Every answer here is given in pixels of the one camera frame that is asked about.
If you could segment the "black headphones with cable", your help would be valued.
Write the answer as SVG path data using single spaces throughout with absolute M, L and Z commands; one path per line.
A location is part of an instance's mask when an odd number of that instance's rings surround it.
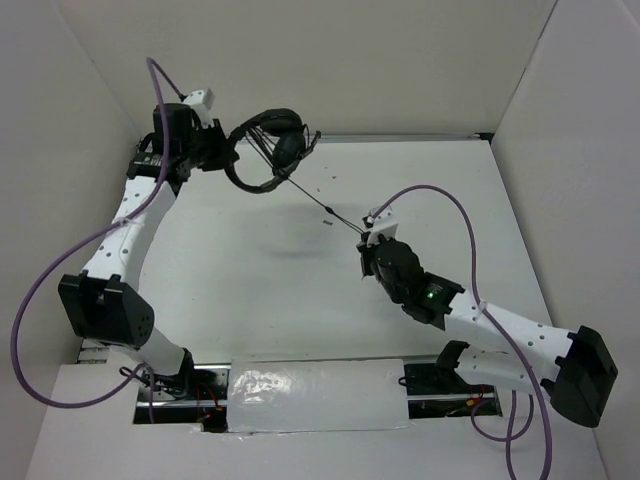
M 288 108 L 269 109 L 261 112 L 236 127 L 228 139 L 235 147 L 241 139 L 249 145 L 270 167 L 272 178 L 261 185 L 250 185 L 240 179 L 235 163 L 224 169 L 227 178 L 240 190 L 254 194 L 267 194 L 281 184 L 289 182 L 329 216 L 362 235 L 364 230 L 339 215 L 332 207 L 321 202 L 292 179 L 300 163 L 315 149 L 322 134 L 316 131 L 311 136 L 309 127 L 300 115 Z

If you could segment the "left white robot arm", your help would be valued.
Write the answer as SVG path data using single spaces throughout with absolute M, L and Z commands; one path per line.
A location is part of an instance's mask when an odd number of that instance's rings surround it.
M 235 155 L 212 103 L 195 91 L 167 105 L 168 122 L 153 113 L 154 130 L 130 161 L 115 229 L 77 275 L 66 274 L 58 293 L 74 333 L 147 364 L 176 399 L 196 390 L 191 353 L 154 325 L 152 306 L 139 294 L 144 260 L 165 214 L 195 168 L 224 167 Z

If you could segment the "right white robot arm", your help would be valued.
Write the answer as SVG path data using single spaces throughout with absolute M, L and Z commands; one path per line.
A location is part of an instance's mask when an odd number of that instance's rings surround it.
M 441 388 L 491 384 L 540 394 L 567 420 L 600 424 L 618 369 L 599 332 L 552 327 L 480 303 L 461 285 L 424 270 L 412 249 L 392 237 L 365 233 L 357 250 L 364 275 L 393 303 L 448 336 L 437 359 Z

